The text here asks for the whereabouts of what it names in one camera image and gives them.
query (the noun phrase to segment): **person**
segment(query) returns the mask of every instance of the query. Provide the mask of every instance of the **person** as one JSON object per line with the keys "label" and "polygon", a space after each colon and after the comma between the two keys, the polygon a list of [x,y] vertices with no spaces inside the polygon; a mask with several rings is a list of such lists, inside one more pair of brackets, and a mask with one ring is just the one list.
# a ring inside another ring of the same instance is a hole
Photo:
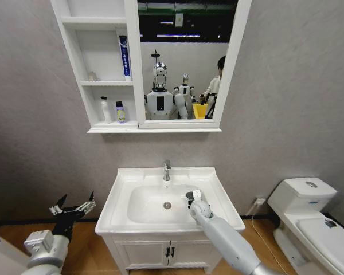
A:
{"label": "person", "polygon": [[224,69],[225,56],[221,57],[218,61],[218,76],[213,78],[209,84],[209,87],[204,92],[204,99],[208,102],[208,107],[205,112],[205,119],[212,119],[216,98],[219,92],[220,80]]}

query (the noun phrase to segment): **faucet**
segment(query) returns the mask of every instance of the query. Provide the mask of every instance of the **faucet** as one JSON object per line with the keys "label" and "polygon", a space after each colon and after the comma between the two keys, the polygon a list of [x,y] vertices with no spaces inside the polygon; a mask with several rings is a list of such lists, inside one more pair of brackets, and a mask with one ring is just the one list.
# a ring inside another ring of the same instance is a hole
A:
{"label": "faucet", "polygon": [[165,175],[163,176],[163,180],[165,182],[169,182],[170,181],[170,169],[171,169],[170,161],[168,159],[166,159],[165,162],[164,162]]}

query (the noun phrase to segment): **bathroom sink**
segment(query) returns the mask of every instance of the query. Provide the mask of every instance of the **bathroom sink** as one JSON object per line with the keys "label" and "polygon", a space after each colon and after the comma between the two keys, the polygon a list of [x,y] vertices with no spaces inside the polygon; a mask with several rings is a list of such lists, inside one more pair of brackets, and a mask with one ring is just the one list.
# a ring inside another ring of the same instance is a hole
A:
{"label": "bathroom sink", "polygon": [[187,207],[186,193],[196,189],[215,215],[238,231],[245,229],[214,168],[172,168],[169,181],[163,180],[163,168],[120,168],[96,232],[202,231]]}
{"label": "bathroom sink", "polygon": [[194,222],[186,211],[186,193],[199,189],[194,185],[139,186],[130,195],[127,216],[139,223],[186,223]]}

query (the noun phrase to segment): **wall outlet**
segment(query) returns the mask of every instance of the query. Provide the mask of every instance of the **wall outlet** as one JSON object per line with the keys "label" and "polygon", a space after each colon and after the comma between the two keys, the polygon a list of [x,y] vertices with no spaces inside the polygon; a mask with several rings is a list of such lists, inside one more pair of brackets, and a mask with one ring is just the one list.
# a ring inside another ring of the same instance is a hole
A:
{"label": "wall outlet", "polygon": [[265,198],[257,198],[257,199],[254,201],[253,205],[260,206],[260,205],[263,205],[265,201],[266,201]]}

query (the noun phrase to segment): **yellow container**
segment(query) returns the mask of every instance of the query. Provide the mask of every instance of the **yellow container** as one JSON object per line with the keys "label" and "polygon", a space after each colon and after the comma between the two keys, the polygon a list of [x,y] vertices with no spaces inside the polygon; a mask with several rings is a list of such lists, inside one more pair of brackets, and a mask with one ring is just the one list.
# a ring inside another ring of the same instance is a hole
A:
{"label": "yellow container", "polygon": [[193,104],[195,119],[204,119],[208,104]]}

